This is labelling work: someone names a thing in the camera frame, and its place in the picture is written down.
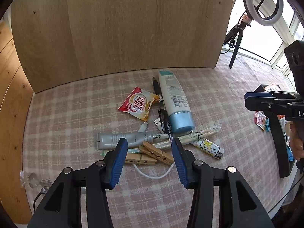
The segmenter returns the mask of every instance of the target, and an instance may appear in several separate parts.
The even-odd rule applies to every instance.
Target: wooden wall
[[[13,222],[19,224],[28,224],[32,216],[19,179],[23,132],[32,95],[13,36],[0,23],[0,200]]]
[[[11,23],[35,92],[97,75],[216,66],[233,0],[15,0]]]

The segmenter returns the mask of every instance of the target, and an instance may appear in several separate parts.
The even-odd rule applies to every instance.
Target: coffee-mate packet
[[[135,87],[118,110],[130,113],[146,122],[152,104],[158,100],[158,95]]]

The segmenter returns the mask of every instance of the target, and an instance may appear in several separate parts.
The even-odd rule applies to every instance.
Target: pink plaid cloth
[[[210,140],[225,149],[216,160],[193,146],[197,159],[212,167],[235,166],[269,211],[285,194],[288,178],[280,179],[271,133],[254,124],[254,112],[244,106],[244,94],[260,84],[279,84],[290,90],[282,73],[252,59],[238,56],[229,69],[231,54],[221,55],[215,69],[173,68],[187,96],[197,130],[221,125]],[[95,137],[98,132],[137,131],[142,121],[118,107],[138,86],[153,92],[152,77],[158,70],[108,74],[64,84],[33,96],[23,140],[23,169],[39,178],[54,181],[67,166],[74,170],[100,160]],[[153,121],[157,107],[149,115],[148,131],[157,132]],[[146,174],[163,174],[168,166],[139,166]],[[26,187],[30,206],[40,188]],[[193,190],[184,189],[176,168],[163,179],[151,180],[125,165],[120,182],[107,191],[114,227],[186,227]],[[213,227],[218,226],[218,188],[214,192]],[[85,196],[82,195],[82,223],[87,227]]]

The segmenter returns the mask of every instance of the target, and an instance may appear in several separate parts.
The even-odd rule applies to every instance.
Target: barcode
[[[172,101],[173,101],[175,107],[179,106],[179,103],[178,103],[178,100],[176,97],[172,97]]]

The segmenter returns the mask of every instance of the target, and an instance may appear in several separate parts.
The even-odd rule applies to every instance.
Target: blue bottle cap
[[[173,133],[184,133],[195,128],[192,115],[188,111],[175,112],[170,116]]]

